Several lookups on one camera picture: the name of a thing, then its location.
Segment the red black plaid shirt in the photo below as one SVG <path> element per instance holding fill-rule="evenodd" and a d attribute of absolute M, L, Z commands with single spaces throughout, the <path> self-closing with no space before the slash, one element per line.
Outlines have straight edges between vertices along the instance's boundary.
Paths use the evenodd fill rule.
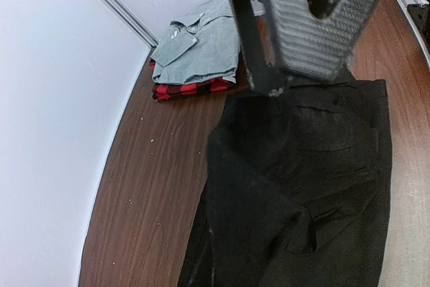
<path fill-rule="evenodd" d="M 232 70 L 233 81 L 225 77 L 212 78 L 209 81 L 191 83 L 188 85 L 166 85 L 155 83 L 152 88 L 152 99 L 155 101 L 171 101 L 185 99 L 196 95 L 207 95 L 221 91 L 228 91 L 236 87 L 236 73 L 239 67 Z"/>

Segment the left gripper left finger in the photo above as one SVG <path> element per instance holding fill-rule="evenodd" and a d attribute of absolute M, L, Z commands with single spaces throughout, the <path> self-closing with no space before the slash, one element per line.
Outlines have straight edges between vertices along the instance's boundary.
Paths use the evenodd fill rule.
<path fill-rule="evenodd" d="M 230 0 L 249 86 L 262 95 L 280 96 L 288 88 L 288 76 L 266 63 L 252 1 L 254 0 Z"/>

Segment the right aluminium frame post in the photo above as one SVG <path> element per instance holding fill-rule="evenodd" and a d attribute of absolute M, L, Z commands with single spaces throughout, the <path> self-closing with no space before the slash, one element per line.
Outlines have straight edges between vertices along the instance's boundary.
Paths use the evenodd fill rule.
<path fill-rule="evenodd" d="M 121 0 L 100 1 L 148 47 L 154 48 L 157 46 L 158 40 L 153 33 L 125 6 Z"/>

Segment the black long sleeve shirt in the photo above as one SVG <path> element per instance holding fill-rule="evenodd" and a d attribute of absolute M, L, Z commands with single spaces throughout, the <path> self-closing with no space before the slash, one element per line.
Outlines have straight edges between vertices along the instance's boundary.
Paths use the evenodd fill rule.
<path fill-rule="evenodd" d="M 180 286 L 377 286 L 392 140 L 383 79 L 230 96 Z"/>

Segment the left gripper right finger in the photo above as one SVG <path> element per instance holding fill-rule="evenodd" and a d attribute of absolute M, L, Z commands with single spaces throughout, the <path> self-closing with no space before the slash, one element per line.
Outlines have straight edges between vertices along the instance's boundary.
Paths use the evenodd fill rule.
<path fill-rule="evenodd" d="M 378 0 L 337 0 L 328 16 L 315 17 L 308 0 L 262 0 L 275 67 L 332 81 L 342 69 Z"/>

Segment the grey shirt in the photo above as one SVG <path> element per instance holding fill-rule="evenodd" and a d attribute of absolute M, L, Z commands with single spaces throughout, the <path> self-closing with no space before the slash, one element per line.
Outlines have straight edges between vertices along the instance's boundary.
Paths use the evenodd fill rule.
<path fill-rule="evenodd" d="M 240 48 L 229 0 L 209 0 L 170 23 L 151 55 L 152 79 L 164 85 L 219 77 L 236 83 Z"/>

